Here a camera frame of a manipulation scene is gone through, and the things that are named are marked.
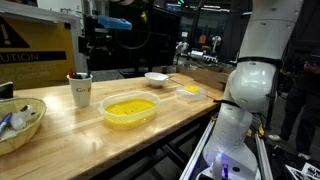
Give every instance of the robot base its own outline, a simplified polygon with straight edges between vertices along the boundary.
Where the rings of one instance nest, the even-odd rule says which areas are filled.
[[[196,177],[196,180],[201,180],[201,176],[202,177],[204,176],[206,179],[213,179],[210,169],[211,168],[208,167],[207,169],[199,173],[198,176]],[[231,173],[230,171],[228,174],[228,180],[247,180],[247,179],[239,177],[237,173]],[[256,176],[254,177],[254,180],[261,180],[261,174],[259,169],[257,169],[257,173],[256,173]]]

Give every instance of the wooden table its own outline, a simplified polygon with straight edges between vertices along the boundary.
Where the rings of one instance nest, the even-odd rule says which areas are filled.
[[[15,97],[33,97],[47,104],[47,112],[36,135],[20,149],[0,156],[0,179],[90,178],[216,107],[212,98],[223,92],[202,85],[182,74],[154,89],[145,78],[96,82],[91,104],[74,106],[69,86],[20,90]],[[186,102],[175,97],[175,89],[199,85],[208,98]],[[116,131],[103,123],[100,102],[114,94],[134,90],[157,94],[161,99],[156,119],[136,129]]]

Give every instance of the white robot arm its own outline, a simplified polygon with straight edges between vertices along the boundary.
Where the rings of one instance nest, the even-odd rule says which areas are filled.
[[[221,179],[222,165],[229,167],[230,179],[261,179],[244,138],[251,113],[268,109],[267,95],[302,4],[303,0],[253,0],[237,70],[229,76],[218,121],[203,150],[212,179]]]

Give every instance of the floor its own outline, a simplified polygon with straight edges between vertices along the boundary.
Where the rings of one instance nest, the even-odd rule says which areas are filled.
[[[115,79],[123,79],[121,74],[117,70],[112,71],[95,71],[92,72],[94,75],[94,81],[104,81],[104,80],[115,80]],[[284,119],[284,107],[285,107],[285,100],[277,99],[275,106],[274,106],[274,112],[273,117],[271,121],[271,132],[266,132],[266,134],[278,134],[280,132],[281,124]],[[272,145],[278,144],[280,145],[284,150],[296,154],[295,151],[295,135],[296,135],[296,129],[297,125],[299,123],[299,118],[297,119],[297,122],[295,124],[292,136],[290,137],[290,140],[286,143],[274,143],[270,140],[267,140],[267,143],[270,143]],[[317,129],[314,143],[311,146],[311,153],[312,153],[312,159],[320,161],[320,131]],[[192,154],[192,144],[194,143],[194,138],[190,141],[183,144],[180,149],[185,152],[187,155]],[[143,163],[147,160],[147,158],[142,159],[141,161],[133,164],[130,168],[123,171],[123,173],[115,176],[112,178],[113,180],[122,180],[127,179],[127,175],[130,174],[130,172],[134,171],[135,168],[139,167],[139,164]],[[150,168],[149,171],[142,174],[138,180],[175,180],[179,179],[180,174],[182,171],[169,159],[165,158],[160,163],[158,163],[156,166]]]

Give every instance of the machine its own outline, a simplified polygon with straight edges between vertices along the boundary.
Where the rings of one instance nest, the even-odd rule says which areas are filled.
[[[236,71],[229,76],[217,123],[202,155],[211,179],[261,179],[254,154],[244,144],[252,113],[274,100],[282,55],[302,0],[253,0]]]

